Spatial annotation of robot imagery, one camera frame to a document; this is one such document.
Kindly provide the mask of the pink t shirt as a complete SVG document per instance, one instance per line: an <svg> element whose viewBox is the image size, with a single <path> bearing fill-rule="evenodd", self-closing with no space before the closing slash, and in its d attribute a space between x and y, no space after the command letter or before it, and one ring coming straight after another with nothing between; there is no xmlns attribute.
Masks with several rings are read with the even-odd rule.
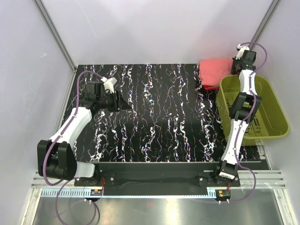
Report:
<svg viewBox="0 0 300 225"><path fill-rule="evenodd" d="M202 85L219 87L220 81L231 74L233 60L202 60L199 63L199 79Z"/></svg>

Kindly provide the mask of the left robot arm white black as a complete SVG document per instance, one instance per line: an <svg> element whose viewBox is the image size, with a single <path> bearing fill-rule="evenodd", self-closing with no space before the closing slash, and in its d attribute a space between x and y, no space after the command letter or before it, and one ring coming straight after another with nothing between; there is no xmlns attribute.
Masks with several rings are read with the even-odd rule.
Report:
<svg viewBox="0 0 300 225"><path fill-rule="evenodd" d="M102 78L87 82L77 94L76 106L61 128L48 140L37 145L38 173L49 184L49 178L72 180L85 178L92 186L101 181L101 174L94 163L78 162L73 154L77 138L85 126L101 110L119 112L130 105L119 90L114 89L115 78Z"/></svg>

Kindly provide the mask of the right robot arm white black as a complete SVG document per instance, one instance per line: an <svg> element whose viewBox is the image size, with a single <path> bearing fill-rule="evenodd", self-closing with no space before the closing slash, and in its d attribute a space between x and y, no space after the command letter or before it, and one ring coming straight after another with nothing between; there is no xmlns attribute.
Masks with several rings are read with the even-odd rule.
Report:
<svg viewBox="0 0 300 225"><path fill-rule="evenodd" d="M229 111L231 128L225 152L213 173L213 181L218 186L226 186L237 177L242 140L262 102L255 89L256 52L241 45L237 49L239 51L233 58L231 73L238 75L240 92Z"/></svg>

